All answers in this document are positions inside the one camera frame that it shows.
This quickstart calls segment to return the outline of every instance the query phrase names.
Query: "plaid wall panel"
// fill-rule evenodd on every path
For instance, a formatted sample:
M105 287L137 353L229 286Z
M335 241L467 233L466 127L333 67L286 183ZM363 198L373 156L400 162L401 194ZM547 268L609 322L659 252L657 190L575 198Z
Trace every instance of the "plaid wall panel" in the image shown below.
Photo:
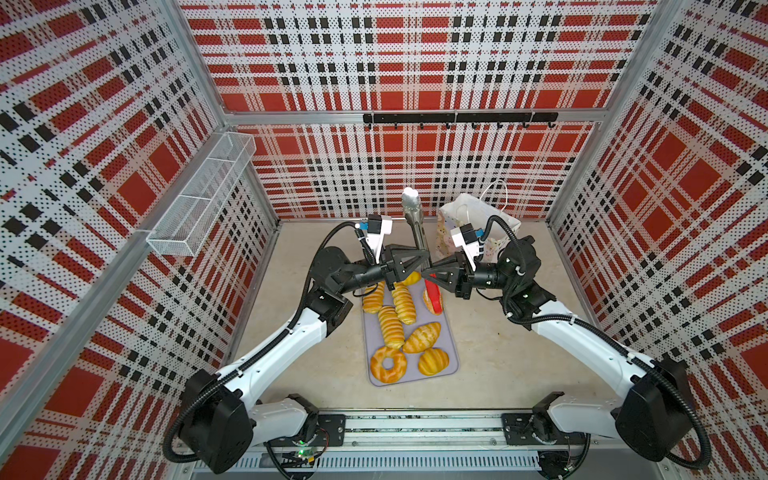
M212 130L153 2L0 4L0 398Z
M603 107L657 2L180 4L226 109L322 111Z
M707 478L768 475L766 73L765 2L686 2L556 222L602 328L687 364Z
M521 218L544 218L591 124L285 125L240 127L252 133L253 164L278 216L364 217L402 213L402 189L419 190L436 215L461 192Z
M163 478L184 382L221 367L269 233L240 180L197 257L151 254L0 478Z

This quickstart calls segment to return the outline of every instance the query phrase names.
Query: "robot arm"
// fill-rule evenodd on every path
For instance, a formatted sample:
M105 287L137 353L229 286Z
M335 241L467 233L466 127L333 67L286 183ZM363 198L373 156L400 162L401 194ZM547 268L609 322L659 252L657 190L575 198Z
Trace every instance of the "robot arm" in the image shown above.
M406 195L403 198L408 210L406 200L413 199L406 199ZM411 203L416 204L417 200L418 197ZM693 426L702 445L698 463L686 465L673 455L670 459L688 468L706 466L710 446L691 407L693 401L684 367L666 360L655 362L647 355L618 345L542 289L534 281L541 261L536 257L532 237L518 240L505 223L500 223L512 241L499 254L497 263L483 263L468 257L467 252L477 252L476 243L482 242L485 235L472 230L472 226L464 226L456 229L459 232L452 232L454 238L461 239L457 243L463 243L464 250L432 264L418 212L406 214L406 219L421 248L382 247L381 232L391 228L391 224L382 228L381 223L388 219L379 216L371 217L368 224L368 228L379 224L375 226L379 237L365 245L377 252L375 256L366 254L373 262L352 263L337 247L320 248L310 267L313 288L303 298L304 307L298 318L294 314L250 353L215 375L201 370L187 381L181 414L164 441L166 458L172 462L202 459L214 473L221 473L254 440L293 437L298 442L308 442L316 432L317 408L300 396L268 405L259 405L259 397L288 365L341 324L352 306L344 293L380 281L392 290L395 282L403 281L426 263L428 266L422 269L425 279L458 297L468 300L473 288L502 289L502 310L511 322L557 343L615 391L615 399L603 402L582 402L561 392L550 395L536 428L539 436L557 428L562 432L621 437L643 457L660 461L671 455L669 451ZM176 434L192 448L193 455L173 452L171 441Z

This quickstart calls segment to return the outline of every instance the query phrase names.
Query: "metal rail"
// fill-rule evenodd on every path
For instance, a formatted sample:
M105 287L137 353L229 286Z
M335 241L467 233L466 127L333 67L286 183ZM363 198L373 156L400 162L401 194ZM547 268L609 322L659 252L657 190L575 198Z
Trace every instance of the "metal rail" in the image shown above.
M178 48L187 57L192 70L192 76L200 85L201 94L205 97L214 120L219 127L224 126L224 111L221 108L221 96L219 96L214 80L208 74L208 67L205 65L200 52L197 50L197 42L192 36L192 31L187 27L187 21L184 14L181 13L177 0L160 0L160 8L168 20L168 28L171 34L176 38Z
M608 102L608 115L598 125L598 130L589 136L584 148L578 155L571 173L565 180L560 194L550 209L547 221L557 222L565 212L578 188L581 179L589 167L598 161L598 154L606 141L609 141L621 122L621 114L632 98L637 85L642 82L643 72L649 65L654 52L664 40L664 34L672 25L677 13L683 8L681 0L660 0L650 17L650 23L643 33L643 38L630 58L627 70L621 75L614 93Z

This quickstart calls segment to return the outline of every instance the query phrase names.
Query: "bread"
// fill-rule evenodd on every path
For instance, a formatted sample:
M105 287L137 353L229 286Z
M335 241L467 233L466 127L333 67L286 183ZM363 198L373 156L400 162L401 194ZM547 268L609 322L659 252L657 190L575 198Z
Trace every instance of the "bread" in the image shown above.
M419 280L421 280L421 279L422 279L422 274L421 273L413 272L410 275L408 275L408 278L406 278L405 280L403 280L400 283L402 283L405 286L411 286L411 285L416 285L419 282Z
M376 291L362 298L362 311L365 313L378 313L382 309L383 304L384 282L378 282L376 284Z
M419 371L423 375L432 376L442 372L450 362L448 353L440 349L426 349L419 358Z
M413 330L411 336L402 346L405 353L420 353L432 347L440 336L440 323L432 322Z
M385 305L379 310L379 325L382 327L384 345L391 349L401 349L406 342L406 335L402 332L402 323L397 318L395 307Z
M437 300L435 302L432 302L432 299L429 298L429 294L427 293L427 289L424 289L424 294L422 295L422 300L424 300L424 306L427 307L427 310L429 310L430 313L433 313L435 315L439 315L442 313L442 294L438 290L437 292ZM435 303L438 304L439 308L435 309Z
M387 370L384 368L384 359L392 359L395 365ZM388 346L376 350L371 357L371 373L381 383L394 383L406 374L408 360L400 350L391 349Z
M416 323L416 305L413 304L408 287L402 283L395 283L392 299L395 301L395 311L400 321L406 325Z

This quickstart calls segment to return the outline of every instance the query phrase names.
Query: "wire mesh basket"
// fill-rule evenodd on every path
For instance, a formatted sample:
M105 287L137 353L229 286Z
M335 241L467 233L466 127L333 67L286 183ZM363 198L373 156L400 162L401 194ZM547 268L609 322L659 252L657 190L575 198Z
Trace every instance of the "wire mesh basket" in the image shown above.
M196 256L255 152L252 135L222 135L147 238L152 249L158 255Z

